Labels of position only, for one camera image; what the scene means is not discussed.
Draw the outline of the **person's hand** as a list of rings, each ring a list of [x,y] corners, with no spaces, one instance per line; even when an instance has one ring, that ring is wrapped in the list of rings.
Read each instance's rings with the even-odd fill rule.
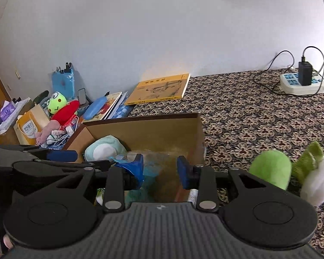
[[[9,238],[9,236],[8,236],[7,234],[5,234],[5,235],[3,236],[3,242],[4,242],[5,246],[6,246],[9,250],[11,250],[11,249],[14,247],[14,244],[11,242],[11,240],[10,240],[10,238]]]

